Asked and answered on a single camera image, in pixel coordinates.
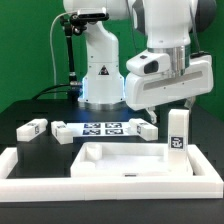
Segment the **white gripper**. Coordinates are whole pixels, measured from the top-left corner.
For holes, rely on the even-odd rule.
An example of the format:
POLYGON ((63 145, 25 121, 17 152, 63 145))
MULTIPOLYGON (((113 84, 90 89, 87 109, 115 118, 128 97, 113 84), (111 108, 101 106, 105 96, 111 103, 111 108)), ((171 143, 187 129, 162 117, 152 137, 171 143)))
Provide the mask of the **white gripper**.
POLYGON ((127 62, 126 103, 133 110, 146 109, 152 124, 157 123, 154 107, 186 99, 191 109, 198 95, 213 88, 212 57, 195 55, 182 75, 171 74, 167 54, 139 54, 127 62))

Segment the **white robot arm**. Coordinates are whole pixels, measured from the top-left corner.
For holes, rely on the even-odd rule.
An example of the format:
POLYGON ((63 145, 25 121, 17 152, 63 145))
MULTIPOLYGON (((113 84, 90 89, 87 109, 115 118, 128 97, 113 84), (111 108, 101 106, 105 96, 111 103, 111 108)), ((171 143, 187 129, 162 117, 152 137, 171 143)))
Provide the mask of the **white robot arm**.
POLYGON ((87 45, 87 74, 79 105, 102 110, 124 101, 133 110, 153 114, 157 106, 182 100, 190 108, 195 97, 213 88, 212 57, 192 53, 197 34, 214 20, 216 0, 63 0, 76 35, 87 45), (129 18, 147 37, 146 49, 118 66, 118 40, 106 20, 129 18))

